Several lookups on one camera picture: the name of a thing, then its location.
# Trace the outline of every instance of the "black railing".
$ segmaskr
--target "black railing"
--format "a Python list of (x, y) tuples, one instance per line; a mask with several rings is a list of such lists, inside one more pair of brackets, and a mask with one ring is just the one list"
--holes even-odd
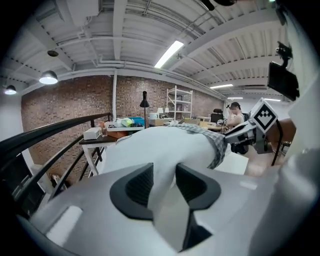
[[(2, 142), (0, 142), (0, 160), (1, 160), (1, 168), (0, 173), (12, 162), (12, 160), (17, 156), (17, 154), (21, 153), (22, 151), (28, 149), (29, 147), (35, 145), (36, 143), (55, 135), (59, 132), (62, 132), (66, 129), (72, 128), (74, 126), (90, 122), (91, 127), (95, 126), (94, 120), (108, 117), (108, 121), (110, 121), (110, 113), (103, 113), (103, 114), (95, 114), (89, 116), (78, 117), (66, 121), (56, 122), (53, 124), (48, 124), (32, 131), (23, 132), (11, 138), (8, 138)], [(83, 135), (77, 137), (71, 143), (66, 145), (62, 148), (59, 152), (57, 152), (54, 156), (52, 156), (36, 173), (32, 176), (26, 183), (23, 184), (20, 192), (15, 196), (15, 201), (21, 206), (28, 196), (30, 189), (36, 185), (36, 183), (40, 180), (40, 178), (47, 172), (47, 170), (70, 148), (72, 148), (75, 144), (77, 144), (80, 140), (83, 139)], [(97, 165), (98, 161), (102, 161), (100, 149), (97, 147), (92, 156), (97, 153), (97, 159), (95, 161), (95, 165)], [(59, 180), (58, 184), (55, 186), (50, 199), (54, 198), (56, 195), (59, 194), (61, 187), (63, 186), (64, 182), (72, 172), (73, 168), (76, 166), (80, 158), (83, 156), (83, 150), (79, 153), (79, 155), (75, 158), (74, 162), (66, 169), (64, 174), (62, 175), (61, 179)], [(88, 162), (86, 162), (85, 166), (83, 167), (80, 175), (79, 181), (83, 178), (86, 170), (88, 168)]]

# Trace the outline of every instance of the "man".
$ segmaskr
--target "man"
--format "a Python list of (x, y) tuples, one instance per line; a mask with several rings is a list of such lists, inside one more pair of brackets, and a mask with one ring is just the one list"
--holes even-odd
[(245, 117), (241, 112), (241, 107), (238, 102), (232, 102), (229, 109), (229, 116), (226, 121), (226, 125), (229, 128), (236, 127), (237, 125), (243, 123), (245, 121)]

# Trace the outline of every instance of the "dark hair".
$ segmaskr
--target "dark hair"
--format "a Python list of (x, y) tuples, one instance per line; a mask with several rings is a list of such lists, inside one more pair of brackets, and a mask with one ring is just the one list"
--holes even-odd
[(240, 104), (238, 102), (232, 102), (231, 105), (230, 105), (230, 108), (231, 107), (238, 107), (239, 110), (241, 110)]

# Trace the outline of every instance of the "cable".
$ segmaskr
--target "cable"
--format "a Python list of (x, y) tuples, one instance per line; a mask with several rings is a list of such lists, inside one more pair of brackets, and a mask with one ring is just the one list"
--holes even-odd
[(282, 137), (284, 135), (283, 131), (282, 131), (281, 124), (280, 124), (278, 119), (276, 120), (276, 126), (278, 127), (280, 136), (279, 136), (278, 146), (276, 147), (276, 152), (275, 152), (275, 155), (274, 155), (274, 158), (273, 158), (271, 166), (275, 165), (275, 162), (276, 162), (278, 154), (279, 154), (279, 149), (280, 149), (280, 146), (281, 146)]

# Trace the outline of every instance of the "lamp shade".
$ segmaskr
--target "lamp shade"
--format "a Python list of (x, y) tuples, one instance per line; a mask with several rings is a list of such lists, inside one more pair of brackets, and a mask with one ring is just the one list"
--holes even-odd
[(16, 94), (17, 91), (16, 91), (16, 88), (15, 88), (13, 85), (9, 85), (9, 86), (5, 89), (4, 93), (5, 93), (6, 95), (13, 95), (13, 94)]
[(142, 92), (142, 101), (140, 103), (141, 108), (149, 108), (149, 103), (147, 101), (147, 92), (144, 90)]
[(52, 70), (43, 72), (39, 79), (39, 82), (44, 85), (54, 85), (58, 82), (57, 74)]

